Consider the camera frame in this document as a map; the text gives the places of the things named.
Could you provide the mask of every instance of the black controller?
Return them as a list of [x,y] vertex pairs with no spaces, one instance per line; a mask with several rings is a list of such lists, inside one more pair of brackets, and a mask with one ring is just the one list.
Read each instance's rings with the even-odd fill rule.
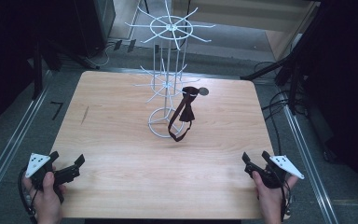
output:
[[252,163],[246,152],[243,152],[242,160],[246,163],[245,172],[248,173],[251,178],[253,178],[252,172],[257,171],[267,188],[281,188],[286,177],[286,171],[278,167],[269,159],[270,155],[267,153],[267,151],[263,151],[261,156],[267,162],[266,169],[264,170]]
[[47,172],[53,172],[55,181],[54,181],[54,191],[60,199],[60,202],[63,203],[63,196],[59,189],[59,185],[64,183],[72,182],[75,177],[80,176],[79,168],[84,163],[84,156],[81,154],[79,158],[75,161],[75,164],[66,167],[60,171],[53,171],[52,163],[57,160],[59,154],[57,151],[52,152],[50,155],[50,160],[46,162],[39,170],[37,170],[32,176],[31,180],[34,185],[34,188],[37,190],[43,190],[43,179]]

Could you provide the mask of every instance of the brown strap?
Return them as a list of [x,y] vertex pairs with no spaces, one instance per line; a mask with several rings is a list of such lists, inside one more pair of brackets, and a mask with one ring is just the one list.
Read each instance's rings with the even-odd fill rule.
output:
[[[185,92],[184,97],[181,103],[179,104],[179,106],[177,107],[176,111],[173,113],[173,116],[170,120],[170,124],[168,125],[168,132],[176,142],[181,141],[187,134],[188,130],[190,130],[191,128],[192,120],[195,119],[193,111],[191,110],[191,102],[193,102],[194,99],[196,99],[197,94],[199,93],[199,90],[194,87],[184,87],[182,91]],[[185,109],[183,110],[183,113],[179,118],[179,120],[183,122],[190,122],[190,124],[187,130],[181,136],[176,137],[176,135],[171,132],[171,127],[173,126],[173,123],[176,121],[177,117],[179,116],[179,113],[182,111],[184,106]]]

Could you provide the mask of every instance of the wooden tabletop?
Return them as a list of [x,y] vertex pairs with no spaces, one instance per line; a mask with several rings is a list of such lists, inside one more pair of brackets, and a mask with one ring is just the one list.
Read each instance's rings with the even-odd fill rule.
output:
[[[181,142],[161,138],[148,127],[164,98],[148,86],[151,76],[85,72],[51,151],[57,169],[86,162],[66,184],[65,217],[260,218],[255,184],[243,171],[246,151],[265,166],[273,154],[252,82],[201,78],[205,87],[192,103],[196,119]],[[196,78],[184,78],[194,81]],[[182,95],[174,97],[179,105]],[[161,130],[167,130],[167,124]]]

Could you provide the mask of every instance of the wire display stand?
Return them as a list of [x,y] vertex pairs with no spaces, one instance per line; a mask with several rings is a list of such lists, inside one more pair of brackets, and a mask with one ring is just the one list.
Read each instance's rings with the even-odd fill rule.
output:
[[[137,84],[135,86],[150,86],[154,95],[146,101],[147,103],[152,101],[156,96],[164,97],[164,106],[152,112],[148,121],[150,131],[159,137],[171,137],[166,129],[164,133],[161,133],[157,131],[157,127],[161,126],[161,124],[166,125],[170,122],[170,117],[175,112],[172,98],[178,94],[185,93],[182,91],[183,85],[185,83],[199,81],[199,79],[192,81],[182,80],[182,74],[186,68],[185,58],[187,39],[189,37],[194,37],[202,42],[211,42],[211,40],[202,39],[196,35],[193,35],[193,32],[195,27],[214,27],[214,25],[193,25],[187,20],[188,17],[193,15],[198,10],[197,8],[183,18],[171,15],[167,1],[165,1],[165,8],[167,15],[154,17],[138,7],[138,10],[152,19],[150,24],[131,25],[126,23],[130,27],[149,28],[153,34],[153,36],[149,39],[141,41],[143,43],[147,43],[153,40],[153,71],[147,71],[141,66],[141,69],[152,77],[151,81],[149,84]],[[159,47],[156,45],[156,41],[158,39],[160,40]],[[163,48],[164,43],[168,45],[166,49]],[[173,51],[176,51],[175,59],[172,59]],[[173,69],[174,71],[171,69],[171,63],[173,60],[175,60],[175,67]],[[156,61],[159,61],[159,70],[156,68]],[[184,123],[174,123],[172,127],[174,128],[173,133],[179,134],[184,127]]]

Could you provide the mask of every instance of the human hand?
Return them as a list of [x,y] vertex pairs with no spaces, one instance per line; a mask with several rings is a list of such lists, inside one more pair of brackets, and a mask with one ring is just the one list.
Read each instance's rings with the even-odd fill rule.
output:
[[[24,177],[22,183],[29,192],[31,198],[34,197],[34,209],[36,210],[38,224],[56,224],[62,219],[62,208],[60,199],[54,191],[54,174],[47,172],[43,179],[43,191],[36,190],[30,178]],[[62,193],[66,192],[64,185],[59,186]]]
[[[266,224],[281,223],[281,204],[282,204],[282,190],[267,188],[258,172],[252,172],[252,178],[255,182],[257,198],[260,201],[261,215]],[[296,184],[298,177],[292,175],[287,179],[289,189],[292,189]]]

